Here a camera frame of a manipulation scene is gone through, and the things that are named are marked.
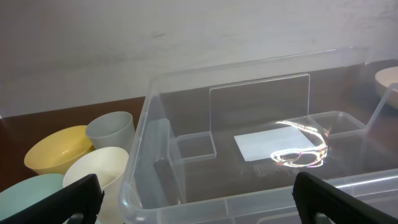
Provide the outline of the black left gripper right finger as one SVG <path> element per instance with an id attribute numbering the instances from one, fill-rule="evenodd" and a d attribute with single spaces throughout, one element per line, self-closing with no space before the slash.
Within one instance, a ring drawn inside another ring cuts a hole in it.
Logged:
<path id="1" fill-rule="evenodd" d="M 297 174 L 292 196 L 302 223 L 391 223 L 392 217 L 308 172 Z"/>

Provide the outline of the yellow bowl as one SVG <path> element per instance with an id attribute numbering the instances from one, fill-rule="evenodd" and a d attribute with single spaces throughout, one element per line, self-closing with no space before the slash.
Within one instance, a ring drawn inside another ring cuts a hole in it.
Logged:
<path id="1" fill-rule="evenodd" d="M 27 152 L 24 164 L 39 175 L 63 175 L 77 160 L 94 150 L 86 135 L 86 126 L 72 126 L 40 140 Z"/>

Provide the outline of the beige plate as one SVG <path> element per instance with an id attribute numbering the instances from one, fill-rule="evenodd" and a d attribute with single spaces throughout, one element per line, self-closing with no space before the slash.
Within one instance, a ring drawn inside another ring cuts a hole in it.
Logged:
<path id="1" fill-rule="evenodd" d="M 385 68 L 375 74 L 376 93 L 380 98 L 384 96 L 390 84 L 397 83 L 397 79 L 397 67 Z M 397 109 L 397 88 L 391 91 L 387 104 Z"/>

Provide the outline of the clear plastic storage container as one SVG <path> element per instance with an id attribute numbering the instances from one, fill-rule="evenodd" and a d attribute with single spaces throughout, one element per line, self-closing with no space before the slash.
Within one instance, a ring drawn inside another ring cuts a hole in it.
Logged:
<path id="1" fill-rule="evenodd" d="M 125 223 L 298 223 L 300 172 L 397 216 L 397 54 L 347 47 L 156 78 L 119 213 Z"/>

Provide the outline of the cream cup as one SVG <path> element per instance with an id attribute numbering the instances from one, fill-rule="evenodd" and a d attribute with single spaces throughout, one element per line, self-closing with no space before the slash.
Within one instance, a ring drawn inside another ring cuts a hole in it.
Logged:
<path id="1" fill-rule="evenodd" d="M 128 159 L 128 152 L 120 147 L 94 150 L 81 157 L 67 170 L 63 186 L 66 187 L 88 174 L 96 174 L 104 192 L 98 221 L 101 224 L 122 223 L 118 212 L 118 195 Z"/>

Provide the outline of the white label sticker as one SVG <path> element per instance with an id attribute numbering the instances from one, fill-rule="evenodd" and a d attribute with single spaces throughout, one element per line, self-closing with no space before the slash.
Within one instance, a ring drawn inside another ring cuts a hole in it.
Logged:
<path id="1" fill-rule="evenodd" d="M 314 147 L 314 144 L 293 126 L 242 134 L 234 137 L 245 161 L 271 158 L 277 151 L 300 152 L 301 149 Z"/>

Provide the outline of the grey cup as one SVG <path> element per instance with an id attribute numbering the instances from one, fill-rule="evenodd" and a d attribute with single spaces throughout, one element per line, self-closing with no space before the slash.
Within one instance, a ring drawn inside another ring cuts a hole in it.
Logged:
<path id="1" fill-rule="evenodd" d="M 95 149 L 120 147 L 130 152 L 135 135 L 132 114 L 126 111 L 104 114 L 90 122 L 85 133 Z"/>

